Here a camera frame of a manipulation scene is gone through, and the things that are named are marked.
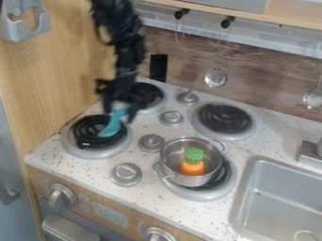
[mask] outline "green object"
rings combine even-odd
[[[204,158],[204,151],[197,147],[188,147],[185,149],[185,160],[187,163],[196,165]]]

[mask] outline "hook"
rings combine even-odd
[[[228,16],[226,19],[224,19],[222,22],[221,22],[221,27],[226,29],[228,27],[230,27],[230,25],[234,22],[235,20],[235,17],[233,16]]]
[[[182,8],[181,10],[174,12],[174,18],[176,20],[181,20],[189,12],[190,12],[190,9]]]
[[[35,25],[29,29],[23,20],[13,22],[8,15],[20,16],[29,8],[34,9]],[[5,40],[19,42],[36,37],[51,29],[49,12],[43,7],[42,0],[3,0],[0,12],[0,37]]]

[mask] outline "blue object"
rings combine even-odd
[[[99,137],[112,137],[121,129],[121,117],[127,115],[127,109],[117,109],[112,112],[111,121],[99,133]]]

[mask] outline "shelf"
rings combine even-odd
[[[305,0],[270,0],[265,13],[216,8],[200,4],[192,4],[176,0],[144,0],[145,2],[177,8],[215,13],[255,21],[290,25],[302,28],[322,30],[322,3]]]

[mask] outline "wood panel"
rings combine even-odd
[[[113,78],[115,72],[114,49],[96,40],[89,2],[46,0],[45,6],[51,32],[21,43],[0,40],[1,97],[39,229],[23,156],[97,100],[96,77]],[[29,21],[28,14],[23,19]]]
[[[75,193],[77,197],[79,197],[79,194],[82,194],[89,198],[88,201],[78,199],[77,205],[72,209],[74,212],[84,217],[88,217],[96,222],[99,222],[105,225],[106,227],[108,227],[109,229],[114,230],[117,233],[122,233],[124,235],[127,235],[128,237],[131,237],[134,240],[137,240],[137,241],[145,240],[142,236],[142,233],[138,231],[140,230],[140,228],[138,227],[138,224],[143,221],[145,222],[143,232],[149,227],[160,227],[175,235],[179,241],[180,240],[181,241],[201,241],[201,239],[198,238],[197,236],[194,236],[190,233],[186,233],[182,230],[179,230],[163,221],[160,221],[157,218],[145,215],[126,205],[120,204],[119,202],[100,196],[90,190],[87,190],[79,185],[68,182],[64,179],[58,178],[55,175],[45,172],[43,170],[35,169],[31,166],[28,166],[28,172],[30,173],[30,176],[31,176],[32,185],[39,196],[42,196],[46,199],[50,198],[50,193],[46,189],[46,183],[47,184],[60,183],[60,184],[66,185]],[[95,215],[94,212],[92,211],[93,203],[95,202],[100,203],[104,206],[107,206],[129,217],[129,227],[124,228],[120,225],[113,223],[108,219]],[[82,208],[82,205],[84,204],[87,207],[89,207],[90,212],[84,211],[84,209]]]
[[[147,27],[146,33],[149,54],[169,55],[168,83],[322,121],[321,112],[302,103],[303,94],[315,88],[322,73],[321,59],[192,35],[177,44],[174,32],[153,27]],[[142,75],[149,75],[149,66],[147,58]],[[224,88],[205,85],[208,68],[221,68],[229,75]]]

